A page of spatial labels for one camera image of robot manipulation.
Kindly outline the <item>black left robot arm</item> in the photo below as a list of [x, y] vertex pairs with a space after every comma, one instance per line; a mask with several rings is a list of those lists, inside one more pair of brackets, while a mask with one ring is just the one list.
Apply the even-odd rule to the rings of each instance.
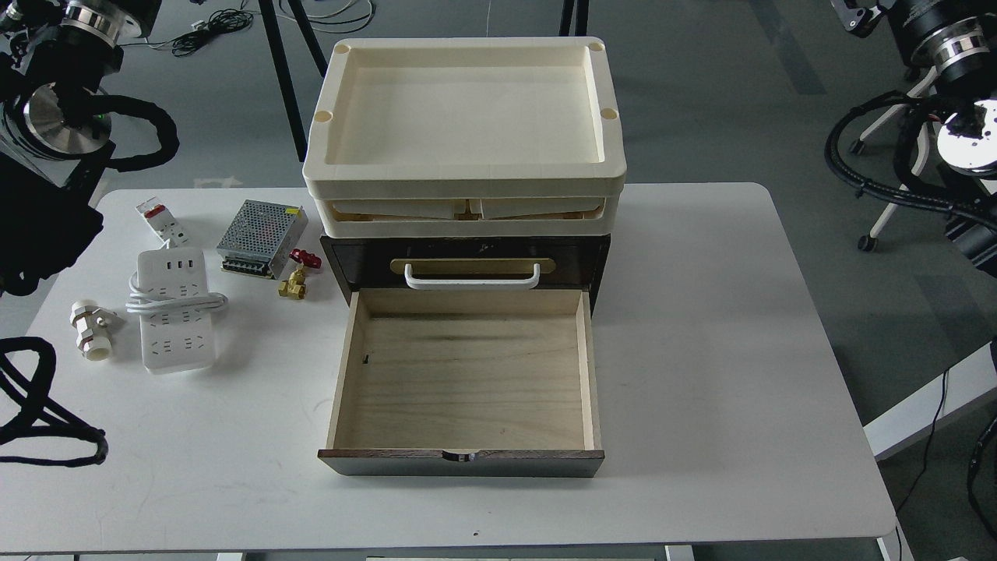
[[122, 41], [152, 32], [160, 1], [4, 1], [2, 293], [31, 295], [77, 262], [103, 228], [90, 206], [107, 169], [159, 167], [178, 152], [159, 106], [100, 92], [122, 67]]

